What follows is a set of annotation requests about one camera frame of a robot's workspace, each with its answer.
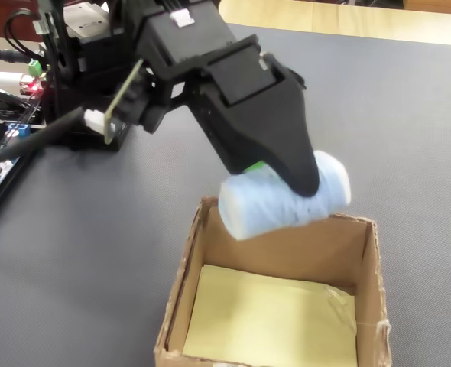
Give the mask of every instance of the white cable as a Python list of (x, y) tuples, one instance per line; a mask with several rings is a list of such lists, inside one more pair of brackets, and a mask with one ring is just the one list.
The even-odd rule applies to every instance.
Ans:
[(20, 80), (23, 73), (7, 73), (0, 71), (0, 86), (20, 86)]

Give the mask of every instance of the black mount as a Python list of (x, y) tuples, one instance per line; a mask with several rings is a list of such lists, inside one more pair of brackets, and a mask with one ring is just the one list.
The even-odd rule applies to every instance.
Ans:
[[(169, 9), (154, 5), (130, 30), (144, 62), (114, 117), (154, 133), (166, 113), (188, 106), (229, 172), (265, 161), (296, 193), (314, 195), (319, 173), (303, 79), (273, 55), (261, 54), (256, 36), (237, 41), (217, 2), (190, 1), (193, 23), (183, 27)], [(172, 98), (179, 83), (183, 92)]]

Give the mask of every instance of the white connector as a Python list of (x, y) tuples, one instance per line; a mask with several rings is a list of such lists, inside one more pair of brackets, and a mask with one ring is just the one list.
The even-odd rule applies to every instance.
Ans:
[(94, 132), (105, 134), (105, 114), (103, 112), (87, 109), (85, 111), (85, 124)]

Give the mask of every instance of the black cable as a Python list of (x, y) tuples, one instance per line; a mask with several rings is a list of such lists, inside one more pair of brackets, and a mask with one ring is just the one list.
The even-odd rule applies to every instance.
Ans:
[(13, 12), (9, 17), (8, 20), (5, 23), (5, 26), (3, 27), (3, 34), (5, 36), (6, 41), (17, 51), (21, 52), (22, 54), (30, 57), (31, 59), (37, 60), (41, 63), (42, 67), (45, 68), (47, 65), (47, 61), (45, 57), (36, 54), (32, 50), (29, 50), (26, 46), (24, 46), (19, 39), (16, 38), (16, 36), (13, 33), (13, 30), (11, 29), (11, 23), (13, 20), (15, 20), (17, 17), (26, 16), (34, 21), (39, 20), (39, 17), (33, 13), (32, 10), (20, 8), (17, 11)]
[(72, 128), (76, 123), (84, 118), (83, 107), (78, 107), (66, 115), (58, 118), (46, 128), (21, 139), (13, 145), (9, 145), (0, 150), (0, 163), (11, 159), (19, 158), (20, 156), (35, 151), (48, 145), (56, 140)]
[(0, 61), (6, 63), (30, 63), (32, 59), (18, 50), (0, 50)]

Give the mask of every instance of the yellow paper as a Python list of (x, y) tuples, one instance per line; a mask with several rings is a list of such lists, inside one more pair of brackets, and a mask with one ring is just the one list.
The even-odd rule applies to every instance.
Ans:
[(183, 354), (253, 366), (356, 367), (355, 299), (325, 284), (204, 265)]

